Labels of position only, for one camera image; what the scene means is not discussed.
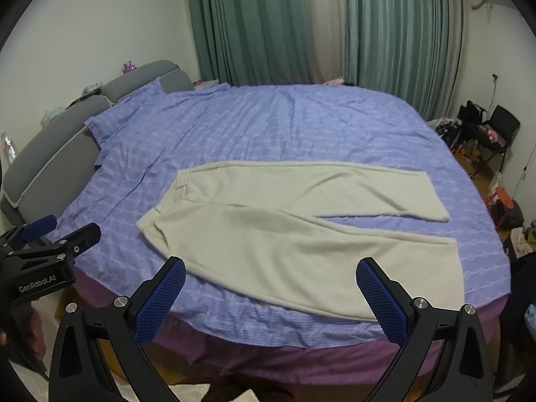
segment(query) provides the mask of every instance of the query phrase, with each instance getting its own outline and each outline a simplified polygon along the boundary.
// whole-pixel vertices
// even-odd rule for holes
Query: cable
[[[498,76],[496,74],[493,74],[494,87],[493,87],[493,95],[491,96],[491,102],[489,103],[489,109],[488,109],[489,116],[488,117],[491,116],[491,107],[493,106],[493,101],[495,101],[495,92],[497,92],[497,79],[498,79]]]
[[[516,193],[517,193],[517,189],[519,188],[519,184],[521,184],[521,181],[525,177],[525,173],[527,172],[527,169],[529,168],[529,165],[531,164],[532,157],[534,157],[535,152],[536,152],[536,145],[534,145],[534,148],[532,148],[532,153],[531,153],[531,156],[529,157],[529,161],[527,162],[527,164],[523,168],[523,173],[521,174],[521,177],[519,177],[519,181],[516,184],[516,189],[514,190],[514,196],[512,196],[512,199],[515,199],[515,197],[516,197]]]

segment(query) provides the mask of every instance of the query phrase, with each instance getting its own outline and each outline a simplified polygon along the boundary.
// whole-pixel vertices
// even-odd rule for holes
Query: bedside table
[[[220,84],[220,81],[217,79],[207,80],[207,81],[203,81],[201,84],[197,86],[194,86],[194,89],[195,90],[208,89],[208,88],[211,88],[212,86],[216,86],[217,84]]]

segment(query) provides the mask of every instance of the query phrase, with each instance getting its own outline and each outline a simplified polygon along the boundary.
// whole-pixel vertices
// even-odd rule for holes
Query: gray upholstered headboard
[[[158,60],[112,80],[100,95],[73,104],[28,143],[2,180],[0,209],[12,225],[64,212],[95,171],[99,148],[84,122],[157,77],[168,93],[194,89],[177,65]]]

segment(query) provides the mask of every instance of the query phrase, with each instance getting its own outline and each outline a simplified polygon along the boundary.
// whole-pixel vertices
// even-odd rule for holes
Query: blue gripper pad
[[[178,258],[154,287],[149,298],[136,314],[134,338],[139,345],[154,339],[185,281],[186,267],[184,262]]]
[[[23,227],[20,238],[25,242],[33,242],[39,237],[54,231],[57,226],[56,218],[50,214]]]
[[[391,283],[389,278],[374,260],[372,263],[376,266],[375,268],[367,260],[369,258],[363,259],[357,264],[355,271],[357,286],[382,327],[387,340],[401,347],[408,337],[407,314],[390,293],[388,286],[385,285],[387,282]]]

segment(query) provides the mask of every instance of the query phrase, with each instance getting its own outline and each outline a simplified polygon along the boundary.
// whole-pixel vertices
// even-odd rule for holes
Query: black bag
[[[458,112],[458,119],[467,124],[480,125],[482,123],[482,111],[471,101],[467,101],[467,106],[461,106]]]
[[[523,212],[521,211],[521,208],[519,208],[519,204],[517,204],[517,202],[515,201],[513,202],[513,209],[506,208],[503,203],[500,202],[500,200],[497,201],[497,204],[493,206],[492,216],[495,221],[502,219],[502,217],[506,213],[505,220],[500,226],[501,228],[511,230],[523,226],[525,222],[525,218],[523,217]]]

